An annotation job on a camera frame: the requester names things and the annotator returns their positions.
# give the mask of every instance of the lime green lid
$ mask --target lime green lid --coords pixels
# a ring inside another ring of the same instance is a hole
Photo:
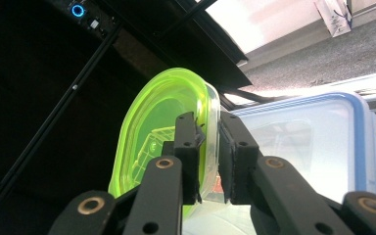
[[[109,185],[112,195],[118,197],[140,184],[148,161],[161,155],[164,141],[173,140],[178,116],[194,112],[197,124],[204,124],[203,131],[208,133],[209,112],[219,113],[216,108],[211,109],[215,94],[210,96],[209,91],[212,89],[202,78],[186,69],[166,70],[148,82],[133,101],[121,126]],[[212,121],[214,132],[215,127],[216,119]],[[200,149],[200,182],[208,167],[206,145]],[[211,165],[216,167],[215,160]]]

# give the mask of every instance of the plastic food container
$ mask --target plastic food container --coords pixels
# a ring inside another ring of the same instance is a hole
[[[315,189],[342,203],[376,194],[376,115],[354,93],[330,92],[233,112],[265,156],[288,160]]]
[[[146,165],[159,157],[164,141],[172,141],[175,119],[194,112],[207,139],[200,149],[200,193],[215,182],[219,98],[214,88],[186,69],[166,70],[138,94],[124,118],[109,193],[118,197],[140,184]],[[191,207],[184,207],[187,215]]]

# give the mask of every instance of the green plastic container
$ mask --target green plastic container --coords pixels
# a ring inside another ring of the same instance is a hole
[[[172,141],[175,119],[194,112],[207,135],[200,149],[200,192],[205,197],[217,172],[219,99],[216,91],[186,69],[166,70],[138,94],[124,118],[109,193],[119,197],[139,185],[146,165],[159,157],[164,141]],[[184,207],[187,216],[192,207]]]

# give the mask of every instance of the gray carpet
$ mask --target gray carpet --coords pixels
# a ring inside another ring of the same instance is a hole
[[[259,92],[303,88],[376,72],[376,21],[246,72]]]

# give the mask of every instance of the blue led light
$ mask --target blue led light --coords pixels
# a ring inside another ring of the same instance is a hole
[[[71,8],[71,13],[77,18],[84,16],[84,12],[85,12],[84,8],[78,4],[72,6]]]

